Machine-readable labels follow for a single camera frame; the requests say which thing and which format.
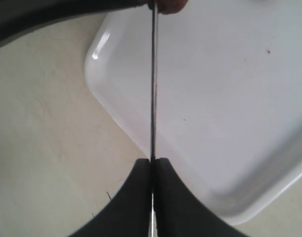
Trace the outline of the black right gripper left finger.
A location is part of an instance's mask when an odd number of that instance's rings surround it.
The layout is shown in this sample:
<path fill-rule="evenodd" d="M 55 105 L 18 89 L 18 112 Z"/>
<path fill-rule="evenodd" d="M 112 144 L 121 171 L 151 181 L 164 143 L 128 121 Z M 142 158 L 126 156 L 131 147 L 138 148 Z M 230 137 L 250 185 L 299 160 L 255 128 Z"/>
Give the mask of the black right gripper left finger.
<path fill-rule="evenodd" d="M 150 161 L 137 159 L 124 184 L 73 237 L 147 237 L 151 211 Z"/>

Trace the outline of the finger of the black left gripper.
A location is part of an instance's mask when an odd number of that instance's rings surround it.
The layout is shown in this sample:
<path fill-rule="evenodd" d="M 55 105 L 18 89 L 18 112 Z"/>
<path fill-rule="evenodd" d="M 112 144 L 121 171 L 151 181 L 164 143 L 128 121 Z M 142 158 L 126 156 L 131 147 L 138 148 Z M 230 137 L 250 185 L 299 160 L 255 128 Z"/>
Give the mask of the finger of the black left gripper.
<path fill-rule="evenodd" d="M 148 0 L 0 0 L 0 47 L 76 16 L 140 7 Z"/>

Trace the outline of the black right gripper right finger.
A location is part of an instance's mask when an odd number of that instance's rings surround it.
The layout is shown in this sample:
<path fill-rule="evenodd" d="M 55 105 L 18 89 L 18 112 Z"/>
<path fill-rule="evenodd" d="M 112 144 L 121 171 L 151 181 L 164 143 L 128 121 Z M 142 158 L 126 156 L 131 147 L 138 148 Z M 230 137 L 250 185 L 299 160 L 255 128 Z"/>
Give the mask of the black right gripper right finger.
<path fill-rule="evenodd" d="M 154 205 L 159 237 L 242 236 L 189 191 L 167 158 L 154 161 Z"/>

